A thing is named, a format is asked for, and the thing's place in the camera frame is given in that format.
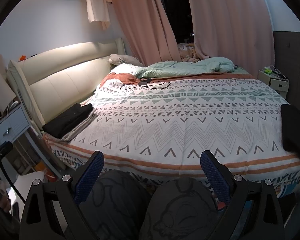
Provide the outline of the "black button-up shirt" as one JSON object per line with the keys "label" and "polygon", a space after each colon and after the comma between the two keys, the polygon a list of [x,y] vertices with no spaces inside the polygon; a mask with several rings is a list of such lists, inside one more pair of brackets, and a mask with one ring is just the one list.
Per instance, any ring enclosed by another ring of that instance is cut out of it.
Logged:
{"label": "black button-up shirt", "polygon": [[62,139],[62,137],[87,119],[93,109],[93,105],[90,103],[84,106],[76,103],[45,124],[42,129],[51,136],[57,139]]}

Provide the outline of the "person's dark printed trousers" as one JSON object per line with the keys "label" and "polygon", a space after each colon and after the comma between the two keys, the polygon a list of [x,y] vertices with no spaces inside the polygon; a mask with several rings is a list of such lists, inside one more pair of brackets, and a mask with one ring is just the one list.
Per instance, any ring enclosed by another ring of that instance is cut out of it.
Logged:
{"label": "person's dark printed trousers", "polygon": [[99,239],[205,239],[218,217],[212,194],[193,178],[151,194],[119,170],[101,175],[79,207]]}

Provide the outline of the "folded beige cloth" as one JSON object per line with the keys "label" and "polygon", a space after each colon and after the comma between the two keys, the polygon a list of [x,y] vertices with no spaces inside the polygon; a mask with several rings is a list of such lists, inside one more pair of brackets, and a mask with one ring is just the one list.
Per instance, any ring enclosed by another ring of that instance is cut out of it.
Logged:
{"label": "folded beige cloth", "polygon": [[97,117],[97,109],[94,109],[86,119],[84,119],[79,125],[72,129],[69,133],[66,133],[60,141],[70,142],[72,139],[77,137],[87,126],[89,126]]}

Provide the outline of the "patterned white bedspread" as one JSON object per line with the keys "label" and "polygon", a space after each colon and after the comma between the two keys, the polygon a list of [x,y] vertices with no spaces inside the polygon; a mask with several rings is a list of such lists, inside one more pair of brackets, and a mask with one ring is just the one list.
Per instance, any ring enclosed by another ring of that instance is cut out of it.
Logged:
{"label": "patterned white bedspread", "polygon": [[278,197],[300,188],[300,159],[282,145],[286,101],[260,80],[223,74],[140,87],[109,75],[89,103],[96,118],[74,139],[44,135],[73,169],[101,151],[105,171],[121,170],[145,184],[180,177],[205,182],[200,155],[209,150],[246,180],[271,180]]}

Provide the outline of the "grey-blue bedside drawer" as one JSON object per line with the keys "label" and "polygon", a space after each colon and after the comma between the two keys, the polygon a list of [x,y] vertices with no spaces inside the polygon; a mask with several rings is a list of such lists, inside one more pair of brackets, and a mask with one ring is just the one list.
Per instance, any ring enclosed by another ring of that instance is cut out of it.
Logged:
{"label": "grey-blue bedside drawer", "polygon": [[0,145],[15,142],[30,127],[30,122],[21,104],[17,105],[0,120]]}

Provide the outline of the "cream padded headboard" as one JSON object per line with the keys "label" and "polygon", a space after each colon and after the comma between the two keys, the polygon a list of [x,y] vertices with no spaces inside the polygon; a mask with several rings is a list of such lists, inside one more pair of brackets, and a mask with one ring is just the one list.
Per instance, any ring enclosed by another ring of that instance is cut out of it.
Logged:
{"label": "cream padded headboard", "polygon": [[6,75],[32,126],[41,132],[50,120],[92,96],[110,72],[110,55],[125,53],[121,38],[77,43],[11,60]]}

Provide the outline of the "orange garment on bed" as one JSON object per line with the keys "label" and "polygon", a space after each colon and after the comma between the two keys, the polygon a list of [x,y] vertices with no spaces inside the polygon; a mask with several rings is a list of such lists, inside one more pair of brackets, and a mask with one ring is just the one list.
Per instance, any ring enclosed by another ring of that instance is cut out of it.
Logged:
{"label": "orange garment on bed", "polygon": [[124,85],[137,85],[140,82],[140,79],[129,73],[109,73],[100,83],[102,87],[107,80],[120,80]]}

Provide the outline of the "mint green duvet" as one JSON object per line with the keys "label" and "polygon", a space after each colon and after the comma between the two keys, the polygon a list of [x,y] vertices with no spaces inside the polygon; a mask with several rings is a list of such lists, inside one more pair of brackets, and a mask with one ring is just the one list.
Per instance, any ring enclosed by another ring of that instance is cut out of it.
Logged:
{"label": "mint green duvet", "polygon": [[246,70],[234,65],[234,63],[225,57],[212,57],[198,62],[177,62],[164,61],[157,62],[148,67],[138,70],[134,75],[138,79],[190,76],[206,73],[230,73],[230,74],[248,74]]}

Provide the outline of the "green object on cabinet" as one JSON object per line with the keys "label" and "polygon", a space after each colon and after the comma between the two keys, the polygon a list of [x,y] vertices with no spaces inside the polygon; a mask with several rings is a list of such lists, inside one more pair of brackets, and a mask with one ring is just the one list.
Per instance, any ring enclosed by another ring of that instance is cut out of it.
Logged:
{"label": "green object on cabinet", "polygon": [[266,74],[272,74],[272,70],[270,67],[264,67],[264,70],[263,70]]}

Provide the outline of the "beige pillow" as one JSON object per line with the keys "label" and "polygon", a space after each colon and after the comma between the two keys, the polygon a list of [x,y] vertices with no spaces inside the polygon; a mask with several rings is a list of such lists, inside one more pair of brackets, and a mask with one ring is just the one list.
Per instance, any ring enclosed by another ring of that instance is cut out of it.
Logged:
{"label": "beige pillow", "polygon": [[108,62],[115,66],[126,63],[134,66],[144,67],[144,65],[137,58],[129,55],[111,54]]}

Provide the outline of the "pink plush blanket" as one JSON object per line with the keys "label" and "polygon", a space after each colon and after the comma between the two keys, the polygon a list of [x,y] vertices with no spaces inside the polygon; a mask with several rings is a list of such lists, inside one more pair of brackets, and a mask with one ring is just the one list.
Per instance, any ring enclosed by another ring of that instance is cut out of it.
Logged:
{"label": "pink plush blanket", "polygon": [[179,43],[177,44],[180,58],[182,62],[192,62],[196,63],[200,61],[200,58],[198,57],[194,43]]}

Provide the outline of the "right pink curtain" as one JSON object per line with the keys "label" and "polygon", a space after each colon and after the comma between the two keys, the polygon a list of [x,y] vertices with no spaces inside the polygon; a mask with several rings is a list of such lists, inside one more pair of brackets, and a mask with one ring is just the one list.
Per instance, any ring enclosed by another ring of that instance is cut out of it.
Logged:
{"label": "right pink curtain", "polygon": [[189,0],[194,47],[201,59],[226,57],[253,76],[275,63],[265,0]]}

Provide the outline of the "pink curtain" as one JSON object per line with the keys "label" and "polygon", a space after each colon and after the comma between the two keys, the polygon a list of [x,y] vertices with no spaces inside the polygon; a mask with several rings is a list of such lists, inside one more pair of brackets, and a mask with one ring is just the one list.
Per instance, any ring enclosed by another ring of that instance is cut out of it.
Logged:
{"label": "pink curtain", "polygon": [[112,0],[112,3],[133,54],[145,66],[181,60],[161,0]]}
{"label": "pink curtain", "polygon": [[189,0],[194,47],[201,59],[226,57],[253,76],[275,63],[265,0]]}

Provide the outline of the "left pink curtain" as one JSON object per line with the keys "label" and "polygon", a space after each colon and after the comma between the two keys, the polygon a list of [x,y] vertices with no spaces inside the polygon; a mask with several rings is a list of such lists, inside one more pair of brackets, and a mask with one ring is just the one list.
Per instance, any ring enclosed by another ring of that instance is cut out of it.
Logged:
{"label": "left pink curtain", "polygon": [[145,66],[181,60],[161,0],[112,0],[112,3],[133,54]]}

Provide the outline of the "hanging cream cloth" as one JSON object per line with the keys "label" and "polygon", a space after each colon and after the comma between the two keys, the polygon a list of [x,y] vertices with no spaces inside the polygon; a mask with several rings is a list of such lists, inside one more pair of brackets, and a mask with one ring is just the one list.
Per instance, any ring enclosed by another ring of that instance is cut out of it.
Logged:
{"label": "hanging cream cloth", "polygon": [[86,0],[88,21],[99,22],[103,30],[110,27],[110,17],[106,0]]}

